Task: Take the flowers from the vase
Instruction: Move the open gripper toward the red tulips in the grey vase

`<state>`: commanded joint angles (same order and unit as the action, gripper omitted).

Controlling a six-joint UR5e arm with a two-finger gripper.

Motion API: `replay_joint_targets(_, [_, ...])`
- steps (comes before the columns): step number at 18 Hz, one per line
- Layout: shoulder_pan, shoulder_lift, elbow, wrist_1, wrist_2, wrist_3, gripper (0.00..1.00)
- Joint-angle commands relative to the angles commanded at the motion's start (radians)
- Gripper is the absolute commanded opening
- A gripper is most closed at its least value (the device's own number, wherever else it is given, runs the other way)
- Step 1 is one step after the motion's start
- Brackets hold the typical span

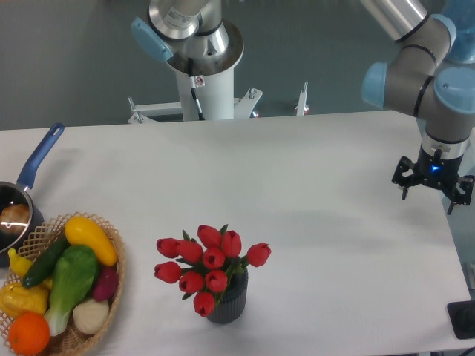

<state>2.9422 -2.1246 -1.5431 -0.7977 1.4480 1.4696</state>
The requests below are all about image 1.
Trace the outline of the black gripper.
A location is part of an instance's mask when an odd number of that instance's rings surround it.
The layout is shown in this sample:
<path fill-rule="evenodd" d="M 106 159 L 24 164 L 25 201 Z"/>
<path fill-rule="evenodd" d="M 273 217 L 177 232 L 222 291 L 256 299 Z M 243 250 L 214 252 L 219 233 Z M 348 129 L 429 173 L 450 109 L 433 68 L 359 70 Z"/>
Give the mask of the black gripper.
<path fill-rule="evenodd" d="M 406 156 L 401 157 L 392 183 L 402 190 L 403 200 L 409 188 L 416 185 L 444 189 L 445 196 L 450 200 L 447 215 L 451 215 L 456 205 L 471 204 L 474 175 L 459 175 L 463 154 L 460 144 L 422 145 L 416 163 Z"/>

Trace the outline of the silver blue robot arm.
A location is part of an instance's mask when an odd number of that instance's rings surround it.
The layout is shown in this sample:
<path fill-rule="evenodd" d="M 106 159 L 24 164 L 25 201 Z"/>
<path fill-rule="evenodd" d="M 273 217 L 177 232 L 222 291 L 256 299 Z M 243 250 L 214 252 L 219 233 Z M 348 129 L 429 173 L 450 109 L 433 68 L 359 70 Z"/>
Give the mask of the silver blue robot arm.
<path fill-rule="evenodd" d="M 474 128 L 474 70 L 438 67 L 456 41 L 455 24 L 429 14 L 419 1 L 363 1 L 373 18 L 399 45 L 391 63 L 376 62 L 365 74 L 362 99 L 374 106 L 425 121 L 418 159 L 403 156 L 392 181 L 406 195 L 423 185 L 457 205 L 470 205 L 474 176 L 459 175 Z"/>

